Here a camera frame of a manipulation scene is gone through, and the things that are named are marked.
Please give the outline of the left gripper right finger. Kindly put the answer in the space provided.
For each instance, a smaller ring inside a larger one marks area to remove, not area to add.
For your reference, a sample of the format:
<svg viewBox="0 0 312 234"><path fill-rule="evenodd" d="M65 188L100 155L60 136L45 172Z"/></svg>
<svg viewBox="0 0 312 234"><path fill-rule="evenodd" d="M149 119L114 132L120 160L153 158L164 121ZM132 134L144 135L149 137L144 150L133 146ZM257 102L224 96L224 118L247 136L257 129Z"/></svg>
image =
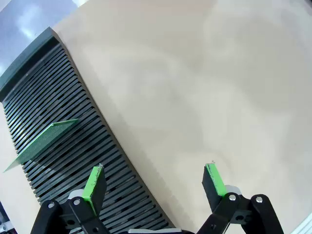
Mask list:
<svg viewBox="0 0 312 234"><path fill-rule="evenodd" d="M224 234L230 224L240 225L246 234L282 234L275 210L264 194L250 199L231 192L214 163L204 166L202 185L212 214L197 231L199 234Z"/></svg>

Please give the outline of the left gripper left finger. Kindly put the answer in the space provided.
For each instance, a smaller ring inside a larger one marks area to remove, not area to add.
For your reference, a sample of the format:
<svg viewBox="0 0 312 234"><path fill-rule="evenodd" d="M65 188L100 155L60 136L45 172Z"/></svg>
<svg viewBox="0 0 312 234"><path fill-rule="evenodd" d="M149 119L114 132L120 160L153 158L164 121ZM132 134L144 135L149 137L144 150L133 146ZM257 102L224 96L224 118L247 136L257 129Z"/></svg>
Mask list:
<svg viewBox="0 0 312 234"><path fill-rule="evenodd" d="M32 234L68 234L81 228L85 234L106 234L99 218L107 183L102 164L93 167L84 189L74 190L64 203L47 200L41 204Z"/></svg>

